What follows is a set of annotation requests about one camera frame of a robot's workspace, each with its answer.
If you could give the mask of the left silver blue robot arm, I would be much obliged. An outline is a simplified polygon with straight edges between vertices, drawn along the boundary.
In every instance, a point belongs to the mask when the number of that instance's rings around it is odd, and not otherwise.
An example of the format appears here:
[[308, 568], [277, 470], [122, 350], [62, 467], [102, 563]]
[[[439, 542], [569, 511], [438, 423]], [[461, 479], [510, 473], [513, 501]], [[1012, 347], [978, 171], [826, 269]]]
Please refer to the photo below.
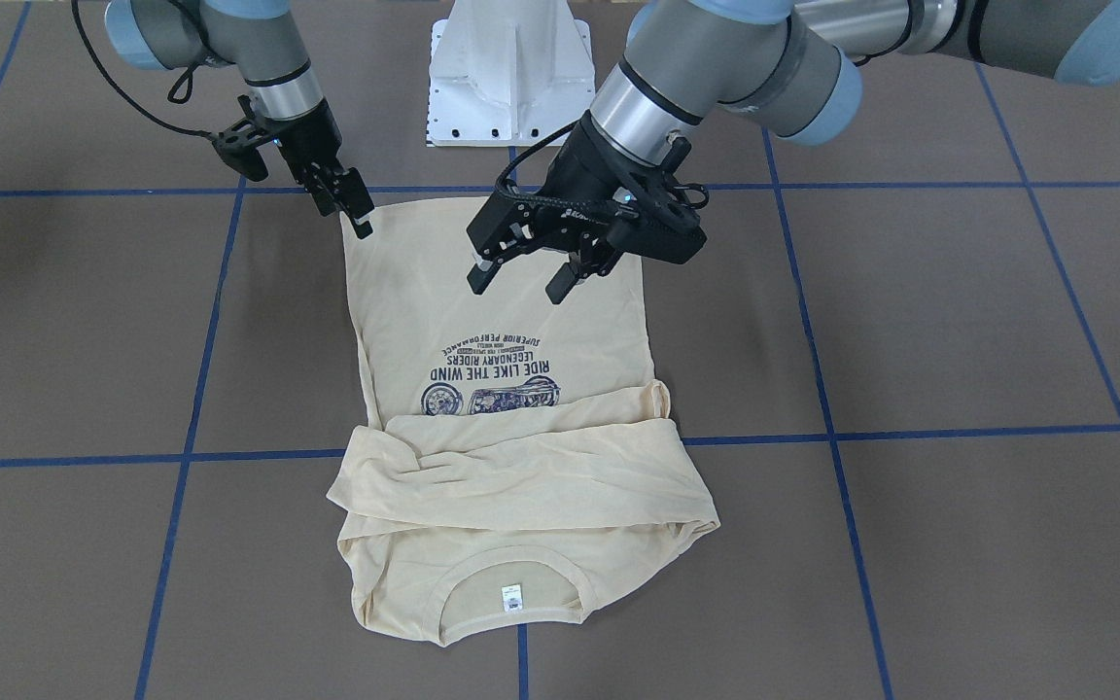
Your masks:
[[559, 304], [625, 254], [684, 264], [703, 248], [703, 185], [676, 169], [716, 108], [796, 144], [844, 131], [859, 67], [941, 53], [1062, 84], [1120, 80], [1120, 1], [652, 1], [581, 116], [561, 127], [540, 192], [508, 172], [467, 228], [483, 293], [511, 259], [566, 254], [545, 284]]

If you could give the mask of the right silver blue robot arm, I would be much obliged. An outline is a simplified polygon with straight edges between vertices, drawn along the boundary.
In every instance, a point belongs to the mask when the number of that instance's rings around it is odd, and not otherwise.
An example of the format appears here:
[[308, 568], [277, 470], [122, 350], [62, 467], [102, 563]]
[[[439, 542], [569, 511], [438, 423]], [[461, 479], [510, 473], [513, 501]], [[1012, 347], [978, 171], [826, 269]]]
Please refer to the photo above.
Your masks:
[[248, 94], [243, 116], [218, 132], [196, 131], [223, 164], [249, 181], [268, 169], [259, 150], [274, 143], [293, 181], [311, 194], [321, 216], [340, 212], [355, 233], [372, 233], [373, 209], [361, 174], [339, 164], [340, 133], [288, 1], [111, 1], [108, 39], [129, 65], [181, 68], [189, 88], [200, 66], [237, 67]]

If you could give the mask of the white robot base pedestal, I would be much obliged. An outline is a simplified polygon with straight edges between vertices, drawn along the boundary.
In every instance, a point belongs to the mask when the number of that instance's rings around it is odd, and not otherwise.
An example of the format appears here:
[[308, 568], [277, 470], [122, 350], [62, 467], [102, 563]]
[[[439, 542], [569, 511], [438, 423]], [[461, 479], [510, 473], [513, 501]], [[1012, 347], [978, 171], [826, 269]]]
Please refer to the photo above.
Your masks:
[[595, 91], [590, 27], [564, 1], [457, 1], [431, 30], [427, 143], [534, 144]]

